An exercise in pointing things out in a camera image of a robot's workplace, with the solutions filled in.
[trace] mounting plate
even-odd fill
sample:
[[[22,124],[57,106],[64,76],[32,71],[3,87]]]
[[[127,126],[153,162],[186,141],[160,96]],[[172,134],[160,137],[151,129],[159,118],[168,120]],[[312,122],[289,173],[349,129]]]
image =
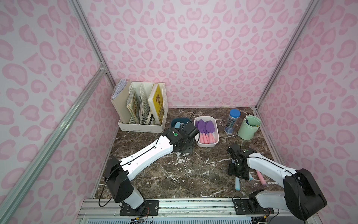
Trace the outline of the mounting plate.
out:
[[[158,200],[147,200],[146,206],[149,208],[149,215],[158,215]],[[121,209],[121,212],[119,213],[120,216],[138,216],[138,212],[132,209],[129,204],[123,202],[122,207],[123,209]]]
[[[193,152],[193,148],[194,148],[194,140],[191,140],[189,143],[189,146],[184,149],[184,150],[178,150],[178,149],[173,149],[173,152]]]
[[[232,202],[234,203],[235,212],[237,215],[252,215],[252,214],[262,214],[262,215],[272,215],[274,214],[273,208],[262,208],[259,207],[256,209],[256,213],[250,211],[248,206],[249,199],[234,199]]]

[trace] pink handle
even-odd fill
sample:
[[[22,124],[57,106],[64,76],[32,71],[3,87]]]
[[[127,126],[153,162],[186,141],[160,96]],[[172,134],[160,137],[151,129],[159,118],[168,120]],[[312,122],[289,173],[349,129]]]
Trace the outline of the pink handle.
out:
[[[212,144],[213,142],[212,142],[211,138],[209,137],[209,134],[205,134],[205,135],[206,135],[206,139],[208,140],[208,143]]]
[[[265,179],[263,178],[262,174],[260,173],[260,171],[257,171],[257,170],[256,170],[256,173],[257,173],[258,179],[261,181],[261,184],[262,184],[263,186],[266,186],[267,183],[266,183]]]
[[[200,132],[200,139],[199,139],[199,142],[204,144],[204,137],[203,137],[203,134]]]
[[[203,139],[205,144],[209,144],[208,139],[206,138],[206,134],[203,133]]]
[[[216,141],[215,141],[215,138],[214,138],[214,136],[213,136],[213,133],[209,133],[209,137],[212,139],[213,143],[216,142]]]

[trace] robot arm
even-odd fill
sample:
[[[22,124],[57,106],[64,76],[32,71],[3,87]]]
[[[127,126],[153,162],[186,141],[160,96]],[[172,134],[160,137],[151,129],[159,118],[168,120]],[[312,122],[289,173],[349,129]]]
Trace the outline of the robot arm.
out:
[[[138,214],[143,213],[147,206],[146,201],[130,181],[160,157],[187,150],[198,132],[192,123],[182,125],[179,129],[168,128],[158,139],[133,155],[120,161],[116,158],[110,159],[104,176],[114,201],[124,201]]]
[[[252,149],[242,150],[233,144],[227,152],[235,164],[229,167],[229,174],[249,179],[250,168],[260,171],[275,180],[284,191],[255,192],[250,200],[251,209],[255,207],[278,208],[292,212],[297,218],[307,220],[327,205],[319,186],[312,174],[305,169],[295,170],[272,161]]]

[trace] pink chalk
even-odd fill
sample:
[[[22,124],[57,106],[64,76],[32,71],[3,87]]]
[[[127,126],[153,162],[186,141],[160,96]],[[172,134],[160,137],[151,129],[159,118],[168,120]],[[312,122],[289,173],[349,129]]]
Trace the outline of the pink chalk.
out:
[[[257,171],[257,170],[256,170],[256,173],[257,173],[258,179],[261,181],[261,184],[262,184],[263,186],[266,186],[267,183],[266,183],[265,179],[263,178],[262,174],[260,173],[260,171]]]

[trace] brown marble surface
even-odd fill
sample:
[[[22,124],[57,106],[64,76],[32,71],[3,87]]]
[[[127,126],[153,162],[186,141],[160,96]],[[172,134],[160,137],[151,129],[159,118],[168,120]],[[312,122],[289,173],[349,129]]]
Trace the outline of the brown marble surface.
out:
[[[258,189],[281,191],[282,188],[273,180],[264,176],[268,185],[263,187],[258,180],[255,170],[251,170],[254,180],[240,180],[240,191],[235,190],[235,177],[228,175],[228,165],[231,158],[226,152],[226,137],[224,132],[226,118],[231,108],[198,108],[194,117],[212,116],[218,124],[220,141],[215,147],[201,148],[195,146],[192,153],[171,153],[161,157],[149,167],[140,172],[132,184],[145,198],[184,198],[184,197],[233,197],[248,196]],[[234,132],[237,135],[243,118],[246,114],[253,115],[251,108],[238,108],[241,116],[238,119]],[[166,119],[166,127],[177,117],[190,117],[194,109],[169,109]],[[123,132],[118,131],[110,158],[118,159],[132,155],[153,142],[158,133]],[[237,142],[234,137],[227,139],[228,144]],[[265,139],[260,130],[254,137],[245,141],[240,139],[242,148],[252,148],[267,158],[272,159]],[[101,179],[95,199],[98,199],[104,181]],[[102,198],[111,197],[107,187]]]

